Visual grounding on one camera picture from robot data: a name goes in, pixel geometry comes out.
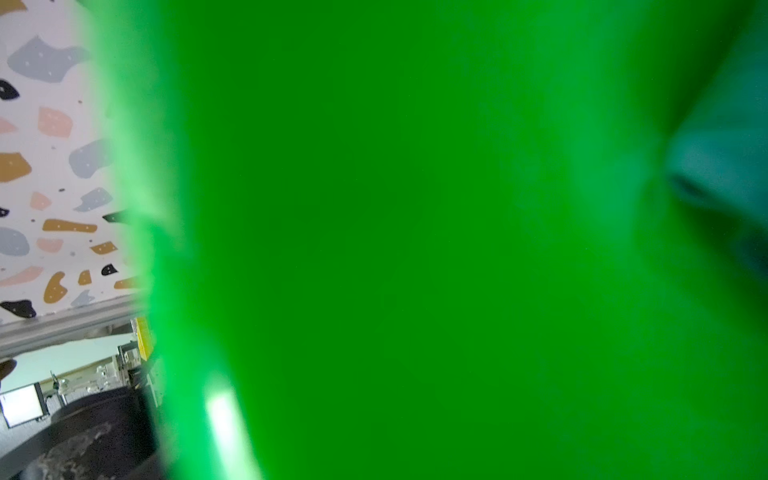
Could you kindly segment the turquoise pants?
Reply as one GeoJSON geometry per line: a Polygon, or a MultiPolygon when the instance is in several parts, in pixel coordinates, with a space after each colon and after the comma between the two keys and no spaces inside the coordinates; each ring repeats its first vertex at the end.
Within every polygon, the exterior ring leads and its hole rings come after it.
{"type": "Polygon", "coordinates": [[[736,257],[767,275],[767,13],[756,11],[672,138],[678,195],[736,221],[736,257]]]}

